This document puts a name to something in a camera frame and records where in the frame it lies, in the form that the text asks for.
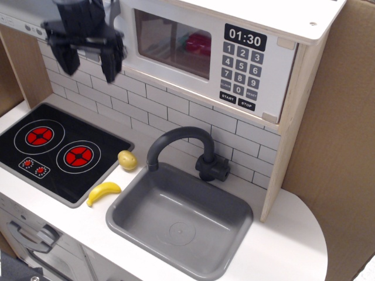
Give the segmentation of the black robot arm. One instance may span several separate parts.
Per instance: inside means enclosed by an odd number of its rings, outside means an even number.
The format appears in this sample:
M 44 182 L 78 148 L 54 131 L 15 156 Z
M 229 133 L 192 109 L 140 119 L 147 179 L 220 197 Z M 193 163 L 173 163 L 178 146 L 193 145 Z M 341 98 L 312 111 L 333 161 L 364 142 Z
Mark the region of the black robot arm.
M 41 27 L 47 34 L 57 62 L 63 71 L 73 75 L 80 66 L 79 50 L 96 54 L 108 83 L 122 69 L 127 52 L 124 34 L 114 29 L 113 21 L 120 14 L 120 2 L 111 1 L 54 1 L 60 19 L 44 21 Z

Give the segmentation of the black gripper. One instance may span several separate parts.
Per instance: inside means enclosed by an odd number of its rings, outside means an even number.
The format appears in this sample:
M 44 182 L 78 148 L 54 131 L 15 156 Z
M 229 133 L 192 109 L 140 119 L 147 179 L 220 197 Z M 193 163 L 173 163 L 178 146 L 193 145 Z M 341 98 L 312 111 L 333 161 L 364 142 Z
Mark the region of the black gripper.
M 72 76 L 80 66 L 78 50 L 100 54 L 101 68 L 107 83 L 115 80 L 121 71 L 126 51 L 123 33 L 105 20 L 97 24 L 88 20 L 50 20 L 41 24 L 47 33 L 47 42 L 63 71 Z

